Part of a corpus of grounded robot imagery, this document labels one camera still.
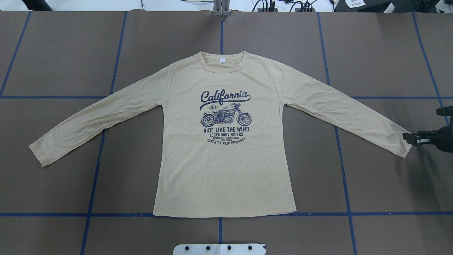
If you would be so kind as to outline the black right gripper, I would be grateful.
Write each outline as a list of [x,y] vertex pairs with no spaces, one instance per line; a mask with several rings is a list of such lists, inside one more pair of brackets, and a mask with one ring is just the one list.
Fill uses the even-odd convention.
[[403,133],[403,140],[414,146],[435,145],[442,152],[453,153],[452,127],[444,126],[437,131],[418,131]]

